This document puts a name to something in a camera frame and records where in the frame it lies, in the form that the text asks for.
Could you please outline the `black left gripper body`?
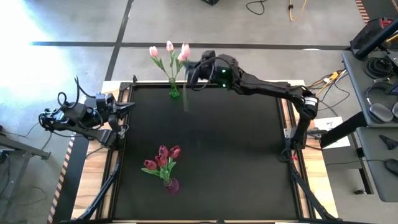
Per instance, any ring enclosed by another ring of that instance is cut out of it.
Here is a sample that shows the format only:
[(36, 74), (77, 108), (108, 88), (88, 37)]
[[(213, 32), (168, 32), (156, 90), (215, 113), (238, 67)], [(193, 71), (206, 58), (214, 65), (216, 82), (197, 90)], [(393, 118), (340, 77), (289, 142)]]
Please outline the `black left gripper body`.
[(91, 107), (91, 125), (108, 122), (112, 114), (116, 114), (117, 100), (113, 94), (96, 94)]

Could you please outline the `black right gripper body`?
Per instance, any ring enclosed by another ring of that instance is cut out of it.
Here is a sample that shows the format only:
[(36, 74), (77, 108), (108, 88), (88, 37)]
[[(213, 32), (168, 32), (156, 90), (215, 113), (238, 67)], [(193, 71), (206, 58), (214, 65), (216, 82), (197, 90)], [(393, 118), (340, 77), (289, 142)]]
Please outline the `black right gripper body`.
[(200, 64), (200, 78), (223, 87), (231, 88), (237, 80), (238, 61), (226, 54), (206, 59)]

